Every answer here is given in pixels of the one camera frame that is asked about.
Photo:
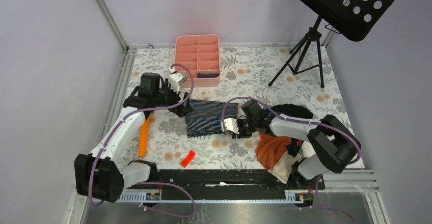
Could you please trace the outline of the navy underwear beige waistband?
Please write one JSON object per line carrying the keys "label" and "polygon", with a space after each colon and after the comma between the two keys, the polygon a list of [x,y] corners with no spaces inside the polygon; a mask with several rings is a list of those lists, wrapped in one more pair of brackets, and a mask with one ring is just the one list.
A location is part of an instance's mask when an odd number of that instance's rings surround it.
{"label": "navy underwear beige waistband", "polygon": [[204,79],[204,78],[217,78],[219,77],[219,73],[197,73],[198,79]]}

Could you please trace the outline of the orange toy microphone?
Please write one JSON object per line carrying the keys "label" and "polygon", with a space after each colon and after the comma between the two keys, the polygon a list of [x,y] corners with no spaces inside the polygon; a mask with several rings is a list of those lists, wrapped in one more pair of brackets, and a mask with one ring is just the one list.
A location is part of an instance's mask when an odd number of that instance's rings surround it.
{"label": "orange toy microphone", "polygon": [[143,158],[146,156],[147,152],[147,142],[148,142],[148,131],[149,126],[151,123],[151,117],[152,114],[150,114],[140,129],[140,138],[139,138],[139,145],[138,145],[138,157]]}

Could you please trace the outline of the striped navy garment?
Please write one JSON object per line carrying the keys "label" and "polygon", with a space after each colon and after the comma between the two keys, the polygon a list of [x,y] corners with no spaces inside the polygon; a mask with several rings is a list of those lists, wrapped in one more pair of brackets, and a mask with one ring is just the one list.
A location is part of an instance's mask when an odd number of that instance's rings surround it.
{"label": "striped navy garment", "polygon": [[190,100],[193,111],[185,116],[188,138],[223,134],[221,125],[226,103],[208,100]]}

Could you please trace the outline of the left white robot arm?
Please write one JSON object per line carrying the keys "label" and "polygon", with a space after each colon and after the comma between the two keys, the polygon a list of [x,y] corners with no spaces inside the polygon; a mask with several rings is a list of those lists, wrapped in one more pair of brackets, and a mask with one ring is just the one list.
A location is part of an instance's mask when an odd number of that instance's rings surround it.
{"label": "left white robot arm", "polygon": [[133,135],[156,110],[168,110],[178,117],[192,111],[190,94],[180,96],[186,82],[184,73],[172,70],[163,79],[157,73],[143,73],[139,86],[123,102],[114,125],[101,142],[88,154],[79,154],[74,161],[76,191],[79,195],[114,203],[127,189],[137,183],[146,189],[157,185],[157,173],[149,163],[120,165],[120,159]]}

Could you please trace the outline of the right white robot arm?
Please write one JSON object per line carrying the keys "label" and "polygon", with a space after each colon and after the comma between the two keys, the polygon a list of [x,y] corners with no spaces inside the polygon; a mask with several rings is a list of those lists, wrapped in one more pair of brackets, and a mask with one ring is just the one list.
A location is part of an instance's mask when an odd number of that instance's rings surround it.
{"label": "right white robot arm", "polygon": [[294,165],[292,182],[305,189],[313,178],[326,172],[341,173],[361,157],[361,144],[333,115],[320,120],[300,117],[307,109],[293,104],[269,106],[247,98],[241,106],[245,119],[227,118],[222,112],[221,129],[233,138],[249,137],[254,132],[286,136],[310,143],[314,154]]}

